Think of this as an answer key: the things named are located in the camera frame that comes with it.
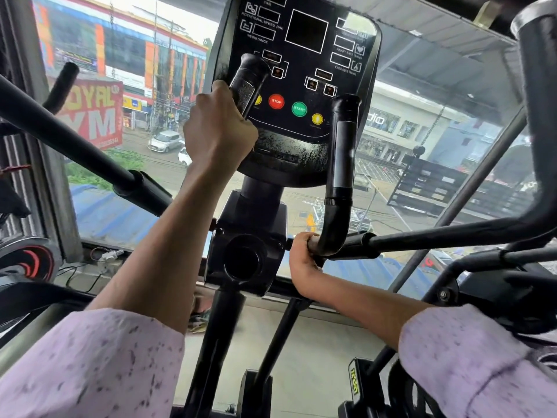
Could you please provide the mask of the person's left hand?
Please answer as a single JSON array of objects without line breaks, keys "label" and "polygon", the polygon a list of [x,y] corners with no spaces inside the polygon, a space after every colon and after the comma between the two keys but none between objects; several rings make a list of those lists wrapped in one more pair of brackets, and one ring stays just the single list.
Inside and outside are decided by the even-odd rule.
[{"label": "person's left hand", "polygon": [[246,123],[214,123],[211,119],[211,93],[201,93],[185,123],[185,147],[191,165],[233,174],[254,148],[256,127]]}]

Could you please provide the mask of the short black pulse grip handle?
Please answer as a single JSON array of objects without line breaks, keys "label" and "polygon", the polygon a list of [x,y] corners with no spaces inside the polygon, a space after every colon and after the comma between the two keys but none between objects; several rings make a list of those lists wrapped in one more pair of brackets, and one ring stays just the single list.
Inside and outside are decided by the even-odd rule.
[{"label": "short black pulse grip handle", "polygon": [[269,65],[261,57],[245,53],[241,56],[240,66],[234,75],[229,88],[234,104],[243,119],[255,105],[263,83],[270,75]]}]

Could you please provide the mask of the long curved black grip handle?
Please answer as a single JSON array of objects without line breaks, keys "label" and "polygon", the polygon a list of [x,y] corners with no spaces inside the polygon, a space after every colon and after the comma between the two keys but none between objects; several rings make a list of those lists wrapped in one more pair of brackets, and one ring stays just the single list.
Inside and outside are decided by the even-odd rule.
[{"label": "long curved black grip handle", "polygon": [[310,253],[319,257],[340,251],[349,231],[360,103],[353,94],[331,102],[323,228],[319,236],[308,239]]}]

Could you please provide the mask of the person's left forearm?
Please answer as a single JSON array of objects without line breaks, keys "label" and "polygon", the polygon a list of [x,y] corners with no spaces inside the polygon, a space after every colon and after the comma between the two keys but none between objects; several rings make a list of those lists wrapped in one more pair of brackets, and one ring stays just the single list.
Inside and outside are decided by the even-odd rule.
[{"label": "person's left forearm", "polygon": [[129,311],[185,334],[213,213],[236,168],[193,163],[172,203],[87,309]]}]

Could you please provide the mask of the black column with cup holder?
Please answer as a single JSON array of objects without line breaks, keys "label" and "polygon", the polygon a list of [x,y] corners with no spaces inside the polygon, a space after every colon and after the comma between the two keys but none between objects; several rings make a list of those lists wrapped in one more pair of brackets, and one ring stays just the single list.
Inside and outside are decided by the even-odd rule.
[{"label": "black column with cup holder", "polygon": [[265,295],[276,277],[287,240],[282,192],[282,186],[246,176],[211,224],[203,282],[216,293],[180,418],[210,417],[244,294]]}]

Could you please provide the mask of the silver parked car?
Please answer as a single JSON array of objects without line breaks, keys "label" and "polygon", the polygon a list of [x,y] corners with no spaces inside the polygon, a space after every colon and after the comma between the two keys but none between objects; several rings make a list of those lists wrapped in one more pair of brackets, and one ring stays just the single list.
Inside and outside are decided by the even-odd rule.
[{"label": "silver parked car", "polygon": [[157,153],[169,153],[185,147],[184,137],[174,130],[164,130],[150,138],[147,147]]}]

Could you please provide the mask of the black elliptical control console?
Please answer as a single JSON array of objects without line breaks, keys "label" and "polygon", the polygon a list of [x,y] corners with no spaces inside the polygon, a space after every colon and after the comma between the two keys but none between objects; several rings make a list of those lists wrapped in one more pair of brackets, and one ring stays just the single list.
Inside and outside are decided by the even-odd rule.
[{"label": "black elliptical control console", "polygon": [[214,80],[232,86],[245,54],[270,70],[247,116],[258,140],[238,172],[287,188],[325,185],[332,102],[344,94],[360,98],[359,139],[381,38],[372,18],[329,0],[227,0],[203,91]]}]

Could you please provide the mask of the thin black linkage rod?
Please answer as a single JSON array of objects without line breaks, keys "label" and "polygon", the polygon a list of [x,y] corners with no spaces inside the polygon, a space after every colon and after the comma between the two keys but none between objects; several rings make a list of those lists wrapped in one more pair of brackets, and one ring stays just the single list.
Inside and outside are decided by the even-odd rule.
[{"label": "thin black linkage rod", "polygon": [[313,301],[306,298],[290,299],[249,390],[249,400],[252,402],[249,410],[254,413],[254,418],[270,418],[272,396],[271,372],[298,316],[302,311],[308,309],[312,303]]}]

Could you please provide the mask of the red gym banner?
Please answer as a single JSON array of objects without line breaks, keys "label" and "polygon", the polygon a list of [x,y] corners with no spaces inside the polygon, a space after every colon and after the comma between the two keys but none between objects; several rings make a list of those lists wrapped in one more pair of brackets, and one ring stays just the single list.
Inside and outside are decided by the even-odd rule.
[{"label": "red gym banner", "polygon": [[56,116],[100,150],[123,142],[124,84],[108,78],[78,77]]}]

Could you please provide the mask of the black slatted panel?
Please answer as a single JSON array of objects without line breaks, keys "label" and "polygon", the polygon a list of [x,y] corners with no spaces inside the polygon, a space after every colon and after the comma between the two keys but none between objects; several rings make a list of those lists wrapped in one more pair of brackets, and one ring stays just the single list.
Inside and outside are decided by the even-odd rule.
[{"label": "black slatted panel", "polygon": [[[457,169],[405,155],[400,178],[387,201],[397,209],[412,210],[437,218],[461,189],[469,175]],[[465,216],[495,219],[518,216],[532,203],[536,182],[509,186],[485,180],[461,210]]]}]

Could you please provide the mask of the yellow machine label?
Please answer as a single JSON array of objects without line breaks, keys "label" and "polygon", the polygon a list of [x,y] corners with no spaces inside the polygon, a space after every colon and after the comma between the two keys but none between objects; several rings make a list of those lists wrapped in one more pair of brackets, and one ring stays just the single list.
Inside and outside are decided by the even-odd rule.
[{"label": "yellow machine label", "polygon": [[349,363],[349,379],[350,389],[352,393],[352,402],[357,403],[361,396],[361,383],[360,383],[360,358],[353,358]]}]

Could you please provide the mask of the white shop building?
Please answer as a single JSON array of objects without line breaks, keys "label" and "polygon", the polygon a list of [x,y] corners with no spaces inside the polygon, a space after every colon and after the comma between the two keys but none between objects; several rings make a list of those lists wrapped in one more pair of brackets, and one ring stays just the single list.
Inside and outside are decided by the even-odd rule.
[{"label": "white shop building", "polygon": [[451,125],[471,117],[428,98],[376,81],[358,153],[401,164],[416,146],[425,148],[429,160]]}]

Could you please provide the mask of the lavender speckled shirt sleeve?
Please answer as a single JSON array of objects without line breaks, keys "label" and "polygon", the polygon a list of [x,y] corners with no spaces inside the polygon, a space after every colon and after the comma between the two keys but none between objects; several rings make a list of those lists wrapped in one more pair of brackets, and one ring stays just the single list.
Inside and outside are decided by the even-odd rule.
[{"label": "lavender speckled shirt sleeve", "polygon": [[557,418],[557,371],[471,305],[428,308],[402,328],[399,359],[446,418]]},{"label": "lavender speckled shirt sleeve", "polygon": [[0,418],[169,418],[184,348],[151,317],[73,312],[0,378]]}]

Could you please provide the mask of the corrugated metal awning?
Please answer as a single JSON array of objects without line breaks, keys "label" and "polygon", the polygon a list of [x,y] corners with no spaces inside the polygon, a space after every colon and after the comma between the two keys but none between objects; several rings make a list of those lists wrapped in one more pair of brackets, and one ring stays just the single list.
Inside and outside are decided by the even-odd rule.
[{"label": "corrugated metal awning", "polygon": [[380,82],[504,125],[522,102],[515,41],[426,0],[327,0],[371,17],[383,34]]}]

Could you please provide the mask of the black lower machine frame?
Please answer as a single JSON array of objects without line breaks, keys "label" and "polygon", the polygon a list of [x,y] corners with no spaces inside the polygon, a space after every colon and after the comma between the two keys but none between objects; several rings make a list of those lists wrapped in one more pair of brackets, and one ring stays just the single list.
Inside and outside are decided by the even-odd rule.
[{"label": "black lower machine frame", "polygon": [[[473,305],[529,347],[557,348],[557,274],[540,262],[557,260],[557,247],[491,250],[456,260],[423,297],[438,307]],[[338,418],[446,418],[436,401],[396,360],[386,382],[380,373],[396,351],[360,358],[361,396],[338,407]],[[540,359],[557,371],[557,354]]]}]

